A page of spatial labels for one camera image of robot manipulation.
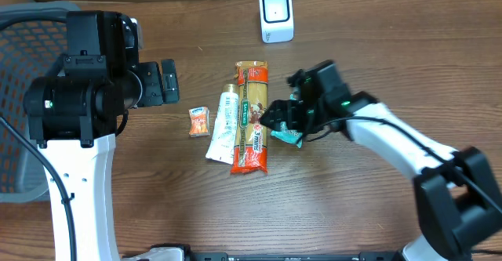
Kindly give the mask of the teal snack packet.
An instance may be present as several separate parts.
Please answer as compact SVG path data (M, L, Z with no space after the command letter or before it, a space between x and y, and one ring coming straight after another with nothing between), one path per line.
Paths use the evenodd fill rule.
M295 129L290 129L285 122L281 124L280 130L271 130L271 135L285 143L295 145L298 148L302 147L303 134Z

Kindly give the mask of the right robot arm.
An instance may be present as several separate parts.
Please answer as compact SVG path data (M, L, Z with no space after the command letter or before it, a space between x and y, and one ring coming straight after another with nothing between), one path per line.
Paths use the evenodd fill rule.
M438 143L376 97L352 93L332 60L298 70L287 83L296 99L273 101L262 125L286 125L313 140L341 132L412 182L421 235L401 250L403 260L470 260L476 245L500 231L501 191L479 149Z

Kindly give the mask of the white tube gold cap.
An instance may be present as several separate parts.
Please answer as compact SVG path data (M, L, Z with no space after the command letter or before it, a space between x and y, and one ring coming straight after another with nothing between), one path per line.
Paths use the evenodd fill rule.
M238 126L238 86L226 84L220 95L213 136L206 158L232 164L234 144Z

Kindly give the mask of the small orange sachet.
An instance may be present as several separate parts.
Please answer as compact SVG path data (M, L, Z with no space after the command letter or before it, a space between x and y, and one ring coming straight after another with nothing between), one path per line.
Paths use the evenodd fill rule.
M189 110L191 120L190 137L209 136L209 108L196 107Z

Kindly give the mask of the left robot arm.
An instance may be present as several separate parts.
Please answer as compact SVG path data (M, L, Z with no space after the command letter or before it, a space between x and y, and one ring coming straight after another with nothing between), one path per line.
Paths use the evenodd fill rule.
M67 51L24 96L45 167L58 260L116 260L111 169L133 108L177 103L175 63L139 60L140 26L117 12L66 17Z

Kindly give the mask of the orange spaghetti packet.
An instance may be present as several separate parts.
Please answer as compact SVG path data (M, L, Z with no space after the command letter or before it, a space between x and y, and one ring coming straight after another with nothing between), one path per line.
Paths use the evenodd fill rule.
M238 128L232 174L267 173L267 128L260 119L267 109L267 61L238 61Z

